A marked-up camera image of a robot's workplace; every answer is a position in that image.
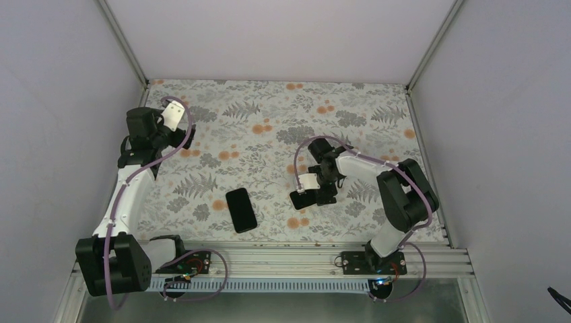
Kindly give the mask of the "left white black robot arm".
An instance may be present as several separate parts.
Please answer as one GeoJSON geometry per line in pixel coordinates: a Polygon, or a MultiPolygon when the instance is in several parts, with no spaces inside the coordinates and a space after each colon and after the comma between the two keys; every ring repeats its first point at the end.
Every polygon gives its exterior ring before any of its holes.
{"type": "Polygon", "coordinates": [[[156,261],[135,237],[143,202],[158,177],[163,150],[188,149],[195,126],[179,127],[189,110],[171,101],[162,110],[148,107],[126,114],[129,134],[123,139],[114,192],[100,224],[78,240],[75,255],[92,296],[145,291],[156,261]]]}

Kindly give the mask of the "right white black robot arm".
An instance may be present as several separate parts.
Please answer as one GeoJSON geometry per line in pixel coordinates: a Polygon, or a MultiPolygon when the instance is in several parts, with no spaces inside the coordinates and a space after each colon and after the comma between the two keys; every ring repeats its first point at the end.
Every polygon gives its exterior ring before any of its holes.
{"type": "Polygon", "coordinates": [[[308,168],[305,174],[295,175],[296,191],[311,192],[316,205],[326,205],[333,202],[346,178],[362,180],[377,188],[387,220],[366,243],[364,263],[371,273],[381,274],[408,239],[432,223],[440,202],[414,159],[394,164],[364,155],[344,142],[333,147],[330,144],[333,140],[332,136],[306,140],[317,165],[308,168]]]}

